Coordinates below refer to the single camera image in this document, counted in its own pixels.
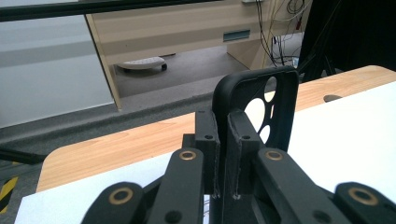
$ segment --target gray floor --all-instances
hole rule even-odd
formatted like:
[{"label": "gray floor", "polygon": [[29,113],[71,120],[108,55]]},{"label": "gray floor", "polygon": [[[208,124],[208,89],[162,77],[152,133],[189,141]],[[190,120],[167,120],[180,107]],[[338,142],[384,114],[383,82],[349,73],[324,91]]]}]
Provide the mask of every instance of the gray floor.
[{"label": "gray floor", "polygon": [[[294,55],[298,55],[301,35],[295,35],[292,41],[286,50],[292,54],[297,49]],[[210,106],[211,94],[222,77],[247,70],[226,53],[225,47],[164,58],[168,64],[164,72],[160,68],[127,73],[117,69],[121,111],[114,105],[105,105],[0,129],[0,147],[49,154],[58,147],[190,113]],[[21,198],[35,193],[39,173],[38,170],[19,177],[0,223],[14,223]]]}]

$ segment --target black cable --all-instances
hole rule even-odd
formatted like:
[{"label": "black cable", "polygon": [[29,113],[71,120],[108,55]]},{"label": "black cable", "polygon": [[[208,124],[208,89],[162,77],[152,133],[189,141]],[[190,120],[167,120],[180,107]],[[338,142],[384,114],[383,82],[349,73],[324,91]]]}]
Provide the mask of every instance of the black cable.
[{"label": "black cable", "polygon": [[256,0],[256,6],[257,6],[257,12],[258,12],[258,16],[259,16],[259,25],[260,25],[260,40],[262,43],[262,48],[264,49],[265,53],[268,55],[268,57],[271,59],[272,63],[274,64],[274,66],[276,66],[276,62],[274,60],[274,57],[272,56],[272,54],[269,52],[269,45],[268,45],[268,41],[265,38],[263,29],[262,29],[262,4],[259,2],[259,0]]},{"label": "black cable", "polygon": [[285,4],[286,0],[283,0],[282,4],[280,4],[279,8],[277,9],[277,11],[275,12],[275,15],[277,14],[277,12],[279,12],[279,10],[282,8],[283,4]]},{"label": "black cable", "polygon": [[[301,23],[302,23],[302,19],[303,19],[303,15],[304,15],[304,12],[302,10],[305,8],[305,0],[302,1],[302,4],[299,7],[297,7],[297,3],[298,3],[297,0],[289,0],[289,2],[287,4],[287,11],[289,12],[289,14],[296,15],[297,13],[301,13],[300,18],[295,18],[297,21],[296,27],[293,29],[291,36],[286,38],[286,36],[289,32],[290,25],[294,21],[294,20],[290,20],[290,22],[288,24],[288,28],[286,30],[286,34],[284,35],[283,38],[280,37],[280,40],[278,39],[278,48],[279,48],[279,55],[280,55],[280,57],[278,57],[278,59],[281,59],[282,64],[284,64],[284,62],[286,62],[286,60],[285,60],[286,56],[284,55],[284,52],[286,50],[286,41],[293,38],[296,30],[301,30],[301,32],[303,31]],[[301,48],[301,46],[299,48],[297,48],[291,55],[294,55],[294,53],[300,48]]]},{"label": "black cable", "polygon": [[329,19],[327,19],[326,23],[323,25],[323,27],[322,27],[317,39],[315,40],[314,45],[312,45],[312,46],[315,46],[318,43],[320,37],[323,35],[323,32],[327,29],[327,26],[329,25],[329,22],[332,20],[332,16],[334,15],[335,11],[337,11],[337,8],[340,6],[342,1],[343,0],[339,0],[337,5],[335,5],[334,9],[332,10],[332,13],[330,14]]},{"label": "black cable", "polygon": [[300,27],[296,27],[297,29],[298,28],[300,28],[300,32],[301,33],[303,33],[304,31],[303,31],[303,15],[304,15],[304,12],[302,12],[301,13],[301,17],[300,17],[300,19],[299,19],[299,24],[298,25],[300,25]]},{"label": "black cable", "polygon": [[279,48],[280,61],[282,62],[282,65],[285,65],[285,62],[283,61],[282,39],[280,37],[278,37],[277,40],[277,47]]},{"label": "black cable", "polygon": [[276,37],[273,37],[272,38],[272,41],[271,41],[271,57],[272,58],[274,58],[274,44],[276,44]]},{"label": "black cable", "polygon": [[283,55],[283,58],[293,58],[295,57],[294,55]]},{"label": "black cable", "polygon": [[[284,60],[284,63],[285,63],[285,65],[286,65],[286,63],[290,63],[290,62],[292,62],[292,61],[293,61],[293,60],[287,59],[287,60]],[[275,60],[275,63],[278,64],[278,65],[282,65],[282,62],[277,61],[277,60]]]}]

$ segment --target wire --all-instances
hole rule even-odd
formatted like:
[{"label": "wire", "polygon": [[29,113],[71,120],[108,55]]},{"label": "wire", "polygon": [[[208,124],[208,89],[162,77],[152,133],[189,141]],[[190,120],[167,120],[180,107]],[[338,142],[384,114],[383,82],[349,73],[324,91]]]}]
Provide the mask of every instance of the wire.
[{"label": "wire", "polygon": [[343,1],[343,0],[339,0],[338,3],[337,3],[337,5],[335,5],[334,10],[332,11],[332,14],[330,15],[329,19],[327,19],[326,23],[324,24],[324,26],[323,26],[322,30],[320,31],[320,33],[319,33],[319,35],[318,35],[318,37],[317,37],[317,40],[315,41],[315,43],[314,43],[313,46],[315,46],[315,45],[318,43],[320,37],[323,35],[323,32],[324,32],[325,29],[327,28],[327,25],[329,25],[329,22],[332,20],[332,16],[334,15],[334,13],[335,13],[335,11],[337,10],[337,8],[340,6],[340,4],[341,4],[342,1]]},{"label": "wire", "polygon": [[263,29],[262,29],[262,4],[259,2],[259,0],[256,0],[256,6],[257,6],[257,13],[259,16],[259,25],[260,25],[260,40],[262,43],[262,48],[264,49],[265,53],[268,55],[268,57],[271,59],[272,63],[276,66],[276,62],[274,60],[273,55],[270,53],[270,48],[268,45],[268,41],[265,38]]},{"label": "wire", "polygon": [[[280,4],[280,6],[277,9],[276,13],[279,12],[279,10],[284,6],[285,1],[286,0],[284,0]],[[291,54],[292,56],[286,56],[285,52],[286,52],[286,41],[293,38],[294,33],[295,33],[296,30],[300,30],[301,32],[303,31],[302,20],[303,20],[304,10],[306,9],[307,5],[305,4],[305,0],[302,0],[300,5],[298,5],[299,2],[300,1],[298,1],[298,0],[289,0],[288,1],[287,5],[286,5],[288,13],[291,14],[291,15],[294,15],[294,16],[295,16],[295,14],[297,14],[297,15],[300,15],[300,17],[299,18],[294,17],[292,20],[290,20],[289,24],[288,24],[288,27],[287,27],[287,30],[286,30],[286,33],[283,36],[274,37],[274,41],[272,42],[271,55],[272,55],[275,63],[277,63],[277,64],[285,65],[285,63],[292,61],[292,60],[288,60],[287,59],[288,57],[289,58],[290,57],[298,57],[297,55],[294,55],[294,54],[295,54],[295,52],[298,49],[301,48],[301,46],[294,50],[294,52]],[[290,26],[293,23],[293,21],[295,21],[295,28],[292,29],[291,35],[288,35]],[[278,44],[278,46],[277,46],[278,51],[279,51],[278,55],[274,52],[274,44]]]},{"label": "wire", "polygon": [[300,14],[304,13],[304,11],[306,10],[306,8],[312,3],[312,0],[310,0],[301,10],[299,10],[297,13],[290,13],[290,14],[294,14],[294,16],[292,16],[291,18],[288,19],[277,19],[277,18],[273,18],[273,21],[291,21],[294,18],[298,17]]}]

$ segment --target circular cutout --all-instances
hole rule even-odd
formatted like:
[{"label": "circular cutout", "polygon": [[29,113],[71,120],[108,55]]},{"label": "circular cutout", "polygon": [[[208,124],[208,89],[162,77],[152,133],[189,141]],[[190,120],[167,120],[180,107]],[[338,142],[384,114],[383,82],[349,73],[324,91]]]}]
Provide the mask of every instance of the circular cutout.
[{"label": "circular cutout", "polygon": [[271,102],[274,99],[275,93],[276,93],[276,78],[275,77],[270,77],[267,80],[267,83],[265,84],[265,89],[264,89],[264,99],[266,102]]},{"label": "circular cutout", "polygon": [[181,213],[179,211],[170,211],[165,215],[167,223],[178,223],[181,220]]},{"label": "circular cutout", "polygon": [[348,190],[348,194],[357,202],[371,206],[378,204],[378,199],[372,192],[368,191],[367,189],[350,188]]},{"label": "circular cutout", "polygon": [[268,138],[270,137],[270,132],[271,132],[271,127],[269,125],[265,125],[265,127],[262,129],[262,132],[260,133],[260,138],[262,141],[267,143]]},{"label": "circular cutout", "polygon": [[193,151],[183,151],[178,154],[178,156],[183,160],[183,161],[192,161],[197,157],[197,154]]},{"label": "circular cutout", "polygon": [[247,114],[248,119],[254,127],[256,132],[259,131],[262,126],[262,121],[265,116],[265,105],[264,101],[260,98],[253,99],[247,104],[245,108],[245,113]]},{"label": "circular cutout", "polygon": [[108,201],[111,204],[120,205],[131,200],[133,195],[134,192],[130,188],[120,188],[111,192],[110,196],[108,196]]},{"label": "circular cutout", "polygon": [[312,215],[318,223],[332,223],[332,218],[325,212],[315,210]]}]

